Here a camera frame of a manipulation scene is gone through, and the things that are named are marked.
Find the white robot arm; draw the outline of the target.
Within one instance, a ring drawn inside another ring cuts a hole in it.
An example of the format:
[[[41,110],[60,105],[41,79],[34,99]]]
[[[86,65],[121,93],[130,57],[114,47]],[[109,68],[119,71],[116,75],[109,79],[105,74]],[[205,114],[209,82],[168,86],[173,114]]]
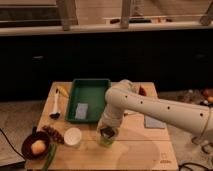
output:
[[[213,142],[213,108],[142,96],[129,80],[112,85],[105,93],[105,100],[101,119],[107,126],[119,127],[124,111],[131,110]]]

